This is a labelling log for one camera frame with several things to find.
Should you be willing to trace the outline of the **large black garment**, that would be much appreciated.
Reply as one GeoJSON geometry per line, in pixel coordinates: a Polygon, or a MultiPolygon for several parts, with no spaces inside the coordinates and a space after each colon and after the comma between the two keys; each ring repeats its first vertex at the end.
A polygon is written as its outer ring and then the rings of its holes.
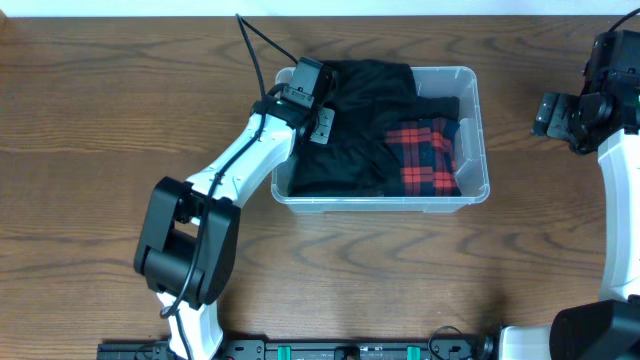
{"type": "Polygon", "coordinates": [[[411,67],[381,60],[326,60],[337,89],[326,106],[335,111],[326,144],[296,151],[291,197],[377,197],[400,177],[386,131],[417,100],[411,67]]]}

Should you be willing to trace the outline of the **red navy plaid shirt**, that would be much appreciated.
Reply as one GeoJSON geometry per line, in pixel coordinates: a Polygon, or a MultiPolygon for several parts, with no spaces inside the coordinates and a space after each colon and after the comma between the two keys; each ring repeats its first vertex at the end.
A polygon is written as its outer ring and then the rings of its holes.
{"type": "Polygon", "coordinates": [[[386,197],[459,197],[455,180],[459,123],[447,118],[414,119],[386,132],[386,145],[399,162],[386,197]]]}

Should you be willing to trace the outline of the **black shirt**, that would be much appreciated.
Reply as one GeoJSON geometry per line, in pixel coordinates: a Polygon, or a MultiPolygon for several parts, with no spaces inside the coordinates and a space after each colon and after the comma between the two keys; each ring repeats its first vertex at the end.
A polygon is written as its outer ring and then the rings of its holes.
{"type": "Polygon", "coordinates": [[[460,99],[458,97],[418,97],[411,109],[411,115],[417,118],[445,118],[460,120],[460,99]]]}

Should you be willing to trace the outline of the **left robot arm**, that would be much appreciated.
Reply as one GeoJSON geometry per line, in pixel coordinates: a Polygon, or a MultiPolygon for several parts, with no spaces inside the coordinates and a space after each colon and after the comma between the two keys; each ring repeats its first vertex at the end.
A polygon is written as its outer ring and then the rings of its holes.
{"type": "Polygon", "coordinates": [[[217,300],[234,267],[241,209],[296,146],[327,142],[334,112],[325,104],[337,87],[336,70],[300,58],[289,81],[263,92],[245,129],[214,162],[185,181],[164,177],[153,188],[133,265],[169,322],[161,356],[218,353],[224,335],[217,300]]]}

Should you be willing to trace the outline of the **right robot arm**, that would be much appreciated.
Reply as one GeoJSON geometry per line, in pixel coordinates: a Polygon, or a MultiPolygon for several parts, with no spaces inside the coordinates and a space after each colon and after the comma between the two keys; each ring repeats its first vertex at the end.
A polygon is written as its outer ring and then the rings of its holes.
{"type": "Polygon", "coordinates": [[[595,153],[605,187],[605,268],[596,302],[560,311],[549,326],[508,326],[498,359],[639,356],[639,35],[614,24],[596,36],[577,95],[544,95],[533,134],[595,153]]]}

